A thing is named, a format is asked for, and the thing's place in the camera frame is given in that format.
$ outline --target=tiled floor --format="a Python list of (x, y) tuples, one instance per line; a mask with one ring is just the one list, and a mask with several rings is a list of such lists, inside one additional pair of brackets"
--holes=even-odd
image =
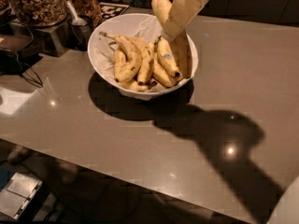
[[(5, 156), (6, 152), (2, 150), (1, 154)], [(38, 206), (31, 217), (34, 221), (61, 221), (65, 224), (244, 224), (200, 206), (89, 170), (81, 170), (74, 183), (64, 185), (52, 158), (38, 154), (22, 165), (5, 163), (5, 166), (29, 170), (50, 188), (50, 193), (45, 192), (44, 195), (47, 196), (46, 201)], [(11, 219), (0, 216), (0, 221), (3, 220)]]

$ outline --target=bowl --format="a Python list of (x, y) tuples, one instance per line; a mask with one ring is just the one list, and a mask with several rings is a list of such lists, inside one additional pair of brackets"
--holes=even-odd
[(100, 32), (106, 32), (112, 35), (140, 36), (146, 41), (152, 42), (156, 37), (161, 35), (160, 23), (155, 16), (150, 14), (124, 14), (104, 21), (97, 26), (91, 34), (87, 51), (94, 70), (106, 82), (119, 89), (120, 93), (124, 96), (148, 101), (152, 98), (179, 89), (194, 77), (198, 66), (198, 54), (193, 41), (187, 35), (192, 54), (192, 75), (190, 78), (184, 78), (176, 86), (161, 91), (155, 89), (145, 92), (126, 90), (125, 88), (120, 87), (114, 78), (112, 62), (114, 51), (109, 46), (111, 40), (100, 35)]

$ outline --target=glass jar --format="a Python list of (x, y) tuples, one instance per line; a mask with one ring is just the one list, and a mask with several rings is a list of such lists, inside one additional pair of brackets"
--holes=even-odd
[(20, 22), (32, 27), (49, 27), (66, 16), (64, 0), (9, 0)]
[(98, 0), (72, 0), (72, 2), (79, 16), (92, 19), (92, 28), (101, 23), (102, 13)]
[(9, 6), (8, 0), (0, 0), (0, 12)]

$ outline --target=fruit bowl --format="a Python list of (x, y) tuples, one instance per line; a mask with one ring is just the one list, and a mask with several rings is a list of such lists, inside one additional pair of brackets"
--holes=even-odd
[(192, 75), (190, 78), (184, 78), (176, 86), (164, 90), (155, 88), (144, 92), (127, 90), (121, 87), (114, 78), (114, 63), (112, 61), (114, 51), (109, 45), (112, 40), (103, 37), (100, 35), (100, 32), (112, 35), (139, 36), (147, 42), (153, 42), (161, 34), (160, 23), (153, 15), (132, 13), (120, 15), (104, 21), (93, 30), (87, 49), (90, 62), (96, 73), (106, 82), (119, 89), (120, 93), (124, 96), (148, 101), (152, 98), (179, 89), (193, 78), (197, 70), (197, 50), (190, 37), (187, 35), (192, 55)]

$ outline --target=countertop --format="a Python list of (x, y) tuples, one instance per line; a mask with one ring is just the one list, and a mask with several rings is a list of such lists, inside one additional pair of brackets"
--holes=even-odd
[(0, 138), (265, 223), (299, 175), (299, 29), (197, 16), (187, 32), (194, 79), (150, 102), (121, 96), (82, 51), (42, 55), (43, 88), (0, 77)]

